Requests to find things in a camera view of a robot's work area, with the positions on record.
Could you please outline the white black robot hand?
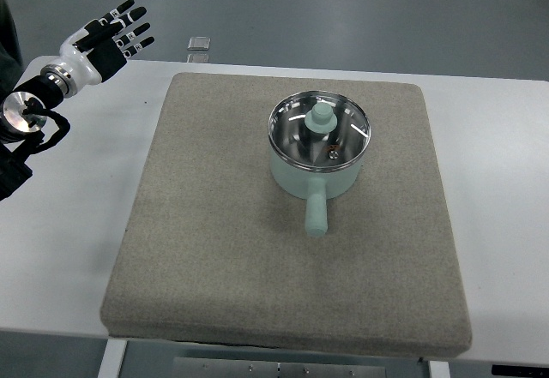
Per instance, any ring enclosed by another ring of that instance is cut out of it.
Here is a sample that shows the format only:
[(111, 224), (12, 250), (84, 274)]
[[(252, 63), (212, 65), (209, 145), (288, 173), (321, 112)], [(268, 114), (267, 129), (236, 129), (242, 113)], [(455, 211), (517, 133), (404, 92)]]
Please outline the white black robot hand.
[(154, 42), (144, 21), (147, 9), (127, 0), (70, 35), (60, 47), (59, 64), (73, 89), (112, 78), (136, 54)]

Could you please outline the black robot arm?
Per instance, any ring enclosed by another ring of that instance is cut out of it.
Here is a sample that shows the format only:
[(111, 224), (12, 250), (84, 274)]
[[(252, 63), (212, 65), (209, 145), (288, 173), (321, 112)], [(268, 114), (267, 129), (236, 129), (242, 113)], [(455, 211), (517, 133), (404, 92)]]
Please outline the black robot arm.
[(75, 78), (59, 65), (46, 65), (1, 102), (1, 198), (10, 197), (32, 175), (30, 156), (55, 147), (70, 131), (54, 111), (76, 93)]

